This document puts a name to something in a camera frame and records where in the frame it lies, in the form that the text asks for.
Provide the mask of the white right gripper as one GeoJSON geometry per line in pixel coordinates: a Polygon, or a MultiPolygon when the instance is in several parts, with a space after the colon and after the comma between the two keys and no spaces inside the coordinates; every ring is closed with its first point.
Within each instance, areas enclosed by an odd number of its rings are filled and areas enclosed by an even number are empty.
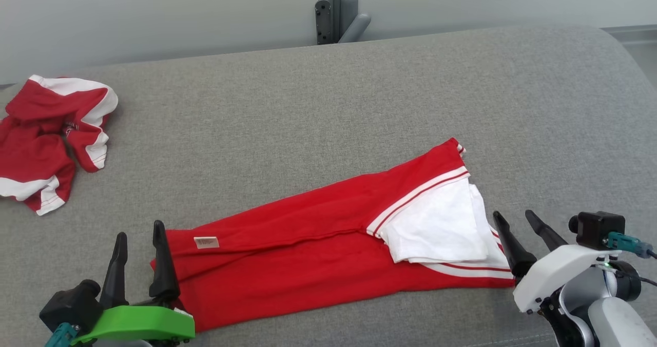
{"type": "Polygon", "coordinates": [[[503,215],[499,211],[493,212],[493,221],[511,274],[514,278],[523,278],[513,291],[519,311],[537,312],[538,299],[544,301],[558,290],[562,290],[567,309],[610,296],[605,275],[598,265],[605,264],[610,256],[619,256],[619,249],[598,250],[567,245],[568,242],[534,211],[526,210],[524,215],[533,232],[551,252],[538,261],[511,233],[511,226],[503,215]]]}

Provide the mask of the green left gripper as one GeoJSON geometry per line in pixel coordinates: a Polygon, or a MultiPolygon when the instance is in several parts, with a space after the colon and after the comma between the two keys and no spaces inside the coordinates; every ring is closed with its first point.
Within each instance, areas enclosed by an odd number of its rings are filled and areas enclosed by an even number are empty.
{"type": "Polygon", "coordinates": [[[152,299],[132,305],[125,299],[128,241],[125,233],[118,233],[100,302],[94,299],[100,305],[100,317],[89,333],[73,338],[71,346],[87,346],[98,341],[161,342],[169,346],[188,343],[196,337],[194,317],[178,299],[178,277],[162,221],[154,222],[152,243],[156,250],[154,279],[149,287],[152,299]]]}

